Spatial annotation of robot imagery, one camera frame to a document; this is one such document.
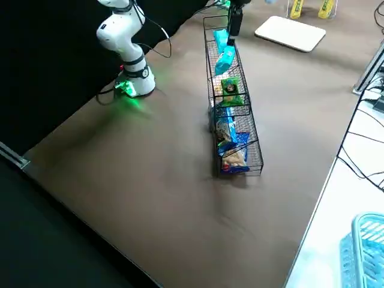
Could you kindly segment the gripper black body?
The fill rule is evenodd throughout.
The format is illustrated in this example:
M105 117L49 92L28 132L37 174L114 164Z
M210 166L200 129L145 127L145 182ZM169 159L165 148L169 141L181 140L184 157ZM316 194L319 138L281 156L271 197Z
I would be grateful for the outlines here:
M231 37L239 35L243 18L242 7L231 5L228 13L227 32Z

